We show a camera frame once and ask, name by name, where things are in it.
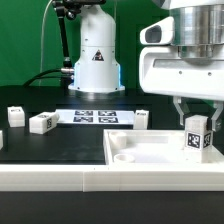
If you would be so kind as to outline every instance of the cable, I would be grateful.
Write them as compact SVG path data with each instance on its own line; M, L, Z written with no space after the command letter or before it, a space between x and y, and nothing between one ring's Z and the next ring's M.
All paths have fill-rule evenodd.
M50 0L45 8L43 21L42 21L42 29L41 29L41 58L40 58L40 72L43 71L43 63L44 63L44 35L45 35L45 26L46 26L46 17L48 9L53 0Z
M38 79L58 79L58 78L61 79L61 78L70 78L70 77L67 76L67 75L47 76L47 77L37 77L37 78L33 79L32 82L35 81L35 80L38 80Z
M117 20L117 0L114 0L114 21Z
M50 73L55 73L55 72L61 72L61 69L60 68L56 68L56 69L50 69L50 70L47 70L47 71L44 71L44 72L41 72L40 74L38 75L35 75L32 79L29 79L28 81L26 81L23 86L24 87L27 87L29 86L34 80L36 79L40 79L42 76L44 75L47 75L47 74L50 74Z

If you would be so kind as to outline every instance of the warning label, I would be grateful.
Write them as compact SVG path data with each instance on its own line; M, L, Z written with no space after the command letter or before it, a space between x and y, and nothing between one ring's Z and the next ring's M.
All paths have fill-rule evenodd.
M96 54L94 55L93 61L104 61L103 56L102 56L100 50L98 50L96 52Z

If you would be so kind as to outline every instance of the green wall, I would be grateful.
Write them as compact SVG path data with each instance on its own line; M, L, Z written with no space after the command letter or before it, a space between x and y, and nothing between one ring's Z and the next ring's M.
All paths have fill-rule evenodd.
M48 0L11 0L1 3L0 27L0 85L22 85L40 71L42 17ZM107 0L104 11L114 16L115 1ZM166 17L150 0L117 1L116 59L122 66L122 84L138 88L138 59L143 48L140 31ZM72 61L79 58L80 20L66 21ZM50 8L44 48L44 70L62 66L62 49L56 14ZM41 85L58 85L44 80Z

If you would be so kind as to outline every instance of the small white block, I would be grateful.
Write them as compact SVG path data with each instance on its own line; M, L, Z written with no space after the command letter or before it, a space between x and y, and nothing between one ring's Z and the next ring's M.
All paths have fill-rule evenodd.
M0 131L0 150L3 147L3 135L2 135L2 131Z
M148 127L149 111L136 110L133 129L146 130Z
M208 117L195 115L186 119L185 146L186 159L193 162L208 162L212 148L213 131L208 131Z
M43 112L29 119L30 133L44 134L55 128L59 120L59 115L55 112Z
M10 127L24 127L25 114L22 107L8 107L8 121Z

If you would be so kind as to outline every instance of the black table surface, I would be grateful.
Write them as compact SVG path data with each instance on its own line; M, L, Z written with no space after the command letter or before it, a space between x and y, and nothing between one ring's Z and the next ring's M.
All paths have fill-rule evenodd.
M26 126L10 128L7 107L22 106ZM191 101L193 114L212 108ZM58 87L0 87L0 164L105 164L103 130L130 126L58 125L44 135L29 133L28 119L55 109L150 111L149 128L180 130L172 98L127 90L124 97L88 101ZM214 145L224 151L223 130ZM223 223L224 192L0 192L0 223Z

